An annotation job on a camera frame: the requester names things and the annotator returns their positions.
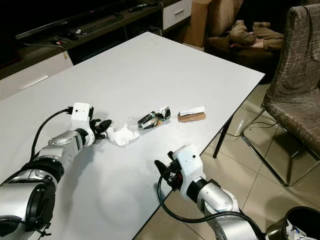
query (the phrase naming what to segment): trash can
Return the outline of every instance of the trash can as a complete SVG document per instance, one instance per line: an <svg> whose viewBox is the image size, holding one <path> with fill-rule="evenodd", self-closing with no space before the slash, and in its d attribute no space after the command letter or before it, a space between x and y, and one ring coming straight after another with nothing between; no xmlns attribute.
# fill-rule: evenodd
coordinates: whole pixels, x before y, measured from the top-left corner
<svg viewBox="0 0 320 240"><path fill-rule="evenodd" d="M284 218L271 225L266 231L270 240L288 240L287 220L308 237L320 240L320 212L306 206L290 209Z"/></svg>

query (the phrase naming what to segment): table leg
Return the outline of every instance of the table leg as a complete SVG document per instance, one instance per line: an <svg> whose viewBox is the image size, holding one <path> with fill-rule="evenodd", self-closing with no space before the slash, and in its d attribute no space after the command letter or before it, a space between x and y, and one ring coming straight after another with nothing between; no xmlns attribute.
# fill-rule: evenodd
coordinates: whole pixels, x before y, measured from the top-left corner
<svg viewBox="0 0 320 240"><path fill-rule="evenodd" d="M229 120L225 123L225 125L223 126L222 128L222 132L221 132L221 135L219 137L219 141L215 147L215 150L214 150L214 153L213 153L213 158L216 159L217 158L217 155L218 155L218 152L220 150L220 147L222 145L222 142L224 141L225 139L225 136L227 134L227 131L228 131L228 128L230 126L230 123L232 121L232 118L233 118L233 115L229 118Z"/></svg>

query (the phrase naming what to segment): television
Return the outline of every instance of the television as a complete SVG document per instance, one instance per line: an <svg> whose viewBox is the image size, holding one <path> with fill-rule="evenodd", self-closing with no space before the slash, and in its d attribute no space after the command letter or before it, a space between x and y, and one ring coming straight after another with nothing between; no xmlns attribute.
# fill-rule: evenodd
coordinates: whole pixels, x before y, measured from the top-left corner
<svg viewBox="0 0 320 240"><path fill-rule="evenodd" d="M132 7L135 0L0 0L0 29L17 40L81 18Z"/></svg>

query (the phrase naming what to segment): drawer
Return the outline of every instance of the drawer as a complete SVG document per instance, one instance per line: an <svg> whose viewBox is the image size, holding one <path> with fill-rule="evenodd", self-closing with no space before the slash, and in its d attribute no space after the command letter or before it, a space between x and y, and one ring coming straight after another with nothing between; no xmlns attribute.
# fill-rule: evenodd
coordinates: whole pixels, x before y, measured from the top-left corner
<svg viewBox="0 0 320 240"><path fill-rule="evenodd" d="M192 0L181 0L163 9L163 30L191 16Z"/></svg>
<svg viewBox="0 0 320 240"><path fill-rule="evenodd" d="M72 66L68 53L61 52L7 76L0 80L0 100L27 89Z"/></svg>

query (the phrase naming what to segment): white table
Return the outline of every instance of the white table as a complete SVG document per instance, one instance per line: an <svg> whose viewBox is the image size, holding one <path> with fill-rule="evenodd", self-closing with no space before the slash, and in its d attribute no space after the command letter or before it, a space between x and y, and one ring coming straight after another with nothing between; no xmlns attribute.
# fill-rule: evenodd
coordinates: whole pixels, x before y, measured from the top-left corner
<svg viewBox="0 0 320 240"><path fill-rule="evenodd" d="M159 206L154 160L193 143L201 153L263 74L145 33L0 101L0 181L30 158L34 135L52 113L75 102L116 125L169 105L172 117L126 147L107 140L82 150L59 183L51 240L130 240ZM205 106L206 119L177 113ZM70 127L60 115L43 129L36 151ZM165 184L163 192L170 188Z"/></svg>

